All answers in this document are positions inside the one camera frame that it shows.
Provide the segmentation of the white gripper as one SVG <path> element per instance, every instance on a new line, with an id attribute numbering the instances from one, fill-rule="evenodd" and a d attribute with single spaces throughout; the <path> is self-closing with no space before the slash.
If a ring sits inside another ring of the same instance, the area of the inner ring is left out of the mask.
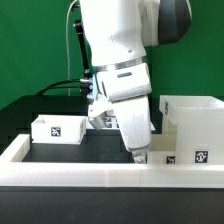
<path id="1" fill-rule="evenodd" d="M 147 163 L 151 142 L 150 110 L 147 96 L 140 96 L 112 104 L 126 149 L 137 164 Z"/>

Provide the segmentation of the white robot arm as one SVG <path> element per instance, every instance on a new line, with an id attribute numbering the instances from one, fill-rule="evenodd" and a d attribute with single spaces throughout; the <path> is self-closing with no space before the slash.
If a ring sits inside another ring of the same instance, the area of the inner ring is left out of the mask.
<path id="1" fill-rule="evenodd" d="M 96 129 L 114 113 L 126 149 L 147 162 L 151 143 L 145 62 L 147 46 L 179 41 L 192 21 L 189 0 L 80 0 L 85 37 L 92 52 L 97 91 L 88 117 Z"/>

